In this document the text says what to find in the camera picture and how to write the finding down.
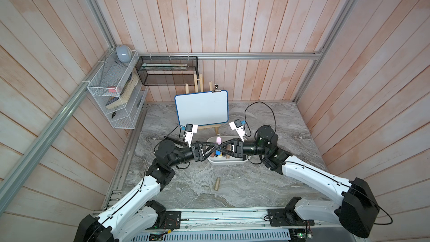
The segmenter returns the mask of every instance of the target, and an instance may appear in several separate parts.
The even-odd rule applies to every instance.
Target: whiteboard
[[[228,94],[226,90],[179,94],[175,96],[178,121],[182,126],[211,125],[228,121]]]

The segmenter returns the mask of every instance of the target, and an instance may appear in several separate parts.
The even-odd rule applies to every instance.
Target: marble floor
[[[229,121],[243,120],[249,103],[229,104]],[[326,170],[323,159],[294,103],[268,103],[277,120],[278,146],[291,151],[305,162]],[[261,125],[274,127],[272,112],[263,104],[255,104],[246,112],[252,134]],[[174,104],[149,105],[135,154],[127,174],[123,193],[130,191],[153,159],[154,146],[178,125]],[[222,136],[235,135],[227,123],[222,124]],[[172,133],[178,138],[179,128]],[[206,141],[216,136],[214,128],[199,130],[193,140]],[[251,158],[259,162],[257,156]],[[185,170],[177,170],[171,182],[155,197],[167,208],[217,208],[285,206],[294,196],[312,200],[328,200],[318,191],[293,178],[268,170],[263,164],[213,166],[209,161],[192,162]],[[214,190],[221,177],[218,191]]]

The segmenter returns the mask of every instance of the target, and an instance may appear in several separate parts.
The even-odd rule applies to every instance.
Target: book
[[[139,77],[135,73],[131,73],[126,84],[124,85],[121,95],[119,97],[110,97],[106,103],[106,108],[111,110],[117,106],[127,104],[130,96],[132,95],[134,87],[139,82]]]

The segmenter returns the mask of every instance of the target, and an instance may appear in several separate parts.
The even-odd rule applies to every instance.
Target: wooden plank wall
[[[372,241],[430,239],[429,56],[430,0],[359,0],[298,102],[330,172],[394,218]]]
[[[318,51],[345,0],[97,0],[116,43],[139,52]],[[205,60],[230,100],[291,100],[309,60]],[[183,88],[150,86],[148,101]]]
[[[85,0],[0,0],[0,179],[108,48]],[[126,139],[90,98],[0,218],[2,241],[72,241]]]

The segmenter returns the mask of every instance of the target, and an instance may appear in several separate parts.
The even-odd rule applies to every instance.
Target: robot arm
[[[278,147],[277,140],[278,136],[268,125],[258,129],[255,140],[242,141],[235,138],[221,144],[185,144],[178,140],[164,139],[160,142],[155,152],[156,158],[144,178],[97,218],[90,215],[85,217],[78,227],[75,242],[129,241],[144,229],[152,226],[163,227],[166,209],[156,201],[148,201],[173,178],[175,171],[172,166],[191,160],[204,161],[215,150],[237,158],[262,155],[262,162],[270,170],[300,180],[331,199],[309,201],[294,197],[282,214],[269,215],[271,224],[285,221],[289,225],[301,225],[300,222],[303,224],[304,220],[322,220],[341,224],[359,237],[368,237],[379,207],[367,183],[359,178],[350,181],[337,177],[307,164],[289,151]]]

